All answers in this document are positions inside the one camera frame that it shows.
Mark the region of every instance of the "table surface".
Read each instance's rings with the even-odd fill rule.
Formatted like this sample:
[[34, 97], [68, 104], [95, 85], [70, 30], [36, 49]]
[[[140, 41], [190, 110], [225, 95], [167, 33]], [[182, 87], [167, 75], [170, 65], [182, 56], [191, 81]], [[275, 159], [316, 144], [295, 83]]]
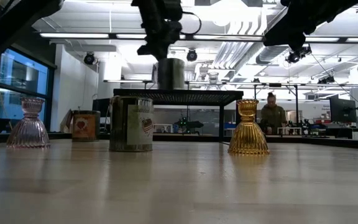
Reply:
[[269, 144], [230, 156], [219, 143], [0, 144], [0, 223], [358, 223], [358, 150]]

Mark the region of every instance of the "ribbed glass vase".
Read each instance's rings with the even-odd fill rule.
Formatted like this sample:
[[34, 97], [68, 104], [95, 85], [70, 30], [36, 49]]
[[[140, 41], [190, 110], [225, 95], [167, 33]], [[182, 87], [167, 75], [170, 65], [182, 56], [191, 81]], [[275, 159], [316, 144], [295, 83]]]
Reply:
[[47, 130], [38, 114], [42, 110], [43, 99], [21, 98], [24, 118], [12, 130], [7, 139], [7, 147], [45, 148], [49, 147]]
[[229, 153], [264, 155], [269, 154], [265, 136], [255, 122], [257, 100], [239, 100], [237, 107], [241, 115], [241, 123], [237, 125], [231, 138]]

